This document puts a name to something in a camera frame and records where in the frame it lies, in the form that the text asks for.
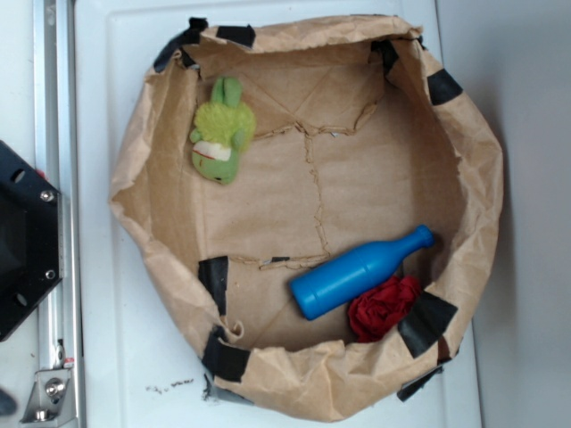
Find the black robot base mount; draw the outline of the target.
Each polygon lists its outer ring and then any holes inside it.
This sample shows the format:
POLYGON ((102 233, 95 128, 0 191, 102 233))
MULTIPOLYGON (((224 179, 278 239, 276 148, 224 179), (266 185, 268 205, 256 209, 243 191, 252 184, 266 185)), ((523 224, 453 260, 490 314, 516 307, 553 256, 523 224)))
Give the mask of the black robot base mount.
POLYGON ((60 192, 1 143, 1 340, 62 280, 60 192))

